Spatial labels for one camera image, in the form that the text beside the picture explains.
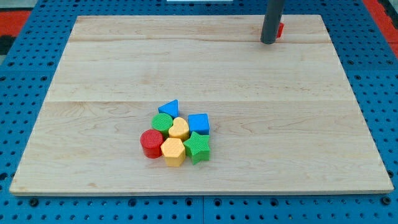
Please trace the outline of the grey cylindrical robot arm rod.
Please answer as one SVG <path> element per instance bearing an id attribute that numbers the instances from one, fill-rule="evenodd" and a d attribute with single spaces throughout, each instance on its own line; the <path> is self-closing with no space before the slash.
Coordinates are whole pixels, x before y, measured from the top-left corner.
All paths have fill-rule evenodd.
<path id="1" fill-rule="evenodd" d="M 273 44 L 276 41 L 284 5 L 285 0 L 268 0 L 261 32 L 263 44 Z"/>

